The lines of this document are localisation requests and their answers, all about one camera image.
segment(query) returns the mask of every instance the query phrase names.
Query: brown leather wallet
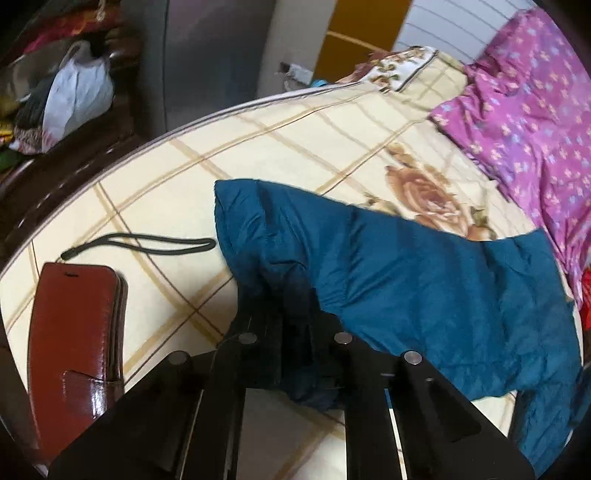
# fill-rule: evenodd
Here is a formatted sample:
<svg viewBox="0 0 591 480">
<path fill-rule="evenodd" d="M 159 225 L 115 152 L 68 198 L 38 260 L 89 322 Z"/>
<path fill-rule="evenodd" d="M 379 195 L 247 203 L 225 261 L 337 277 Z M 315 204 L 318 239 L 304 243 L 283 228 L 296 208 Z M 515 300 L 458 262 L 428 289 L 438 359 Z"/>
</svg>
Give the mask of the brown leather wallet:
<svg viewBox="0 0 591 480">
<path fill-rule="evenodd" d="M 33 303 L 28 385 L 50 463 L 123 394 L 127 284 L 102 265 L 46 263 Z"/>
</svg>

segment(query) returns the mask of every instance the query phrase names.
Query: power outlet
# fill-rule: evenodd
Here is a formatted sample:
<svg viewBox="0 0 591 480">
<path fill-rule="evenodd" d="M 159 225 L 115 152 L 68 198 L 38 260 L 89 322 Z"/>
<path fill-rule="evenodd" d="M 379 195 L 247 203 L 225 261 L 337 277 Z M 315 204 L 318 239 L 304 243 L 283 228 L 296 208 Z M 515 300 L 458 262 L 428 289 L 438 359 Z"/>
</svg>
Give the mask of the power outlet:
<svg viewBox="0 0 591 480">
<path fill-rule="evenodd" d="M 313 72 L 296 63 L 292 63 L 290 65 L 289 71 L 287 72 L 288 77 L 291 77 L 296 82 L 300 82 L 304 85 L 309 85 L 312 82 L 313 75 Z"/>
</svg>

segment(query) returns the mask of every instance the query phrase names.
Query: white plastic bag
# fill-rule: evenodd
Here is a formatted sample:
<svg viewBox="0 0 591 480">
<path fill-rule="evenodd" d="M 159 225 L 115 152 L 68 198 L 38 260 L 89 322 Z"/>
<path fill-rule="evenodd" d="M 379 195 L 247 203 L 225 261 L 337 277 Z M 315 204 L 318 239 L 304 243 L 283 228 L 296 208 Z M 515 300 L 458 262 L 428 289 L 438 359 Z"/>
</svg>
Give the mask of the white plastic bag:
<svg viewBox="0 0 591 480">
<path fill-rule="evenodd" d="M 43 114 L 41 151 L 51 147 L 88 120 L 102 115 L 113 100 L 113 82 L 103 59 L 90 60 L 87 42 L 70 49 L 65 65 L 51 85 Z"/>
</svg>

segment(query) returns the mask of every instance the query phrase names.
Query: wall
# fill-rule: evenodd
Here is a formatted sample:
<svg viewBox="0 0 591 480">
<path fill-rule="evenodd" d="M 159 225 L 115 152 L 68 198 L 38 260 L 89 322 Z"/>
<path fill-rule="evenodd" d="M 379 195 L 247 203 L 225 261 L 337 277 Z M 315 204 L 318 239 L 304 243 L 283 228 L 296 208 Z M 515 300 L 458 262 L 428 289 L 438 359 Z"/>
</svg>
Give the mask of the wall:
<svg viewBox="0 0 591 480">
<path fill-rule="evenodd" d="M 471 63 L 496 32 L 532 0 L 414 0 L 393 50 L 428 45 Z"/>
<path fill-rule="evenodd" d="M 336 0 L 277 0 L 261 63 L 258 97 L 281 93 L 279 64 L 314 70 Z"/>
</svg>

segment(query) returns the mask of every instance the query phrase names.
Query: floral bedsheet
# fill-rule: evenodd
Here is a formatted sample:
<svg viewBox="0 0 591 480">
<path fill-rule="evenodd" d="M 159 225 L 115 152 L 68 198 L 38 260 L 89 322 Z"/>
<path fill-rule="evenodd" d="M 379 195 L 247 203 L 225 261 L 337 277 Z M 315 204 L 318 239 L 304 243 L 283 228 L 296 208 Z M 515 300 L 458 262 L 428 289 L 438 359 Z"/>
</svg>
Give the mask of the floral bedsheet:
<svg viewBox="0 0 591 480">
<path fill-rule="evenodd" d="M 468 86 L 431 114 L 543 228 L 581 305 L 591 245 L 591 83 L 541 9 L 518 12 L 465 68 Z"/>
</svg>

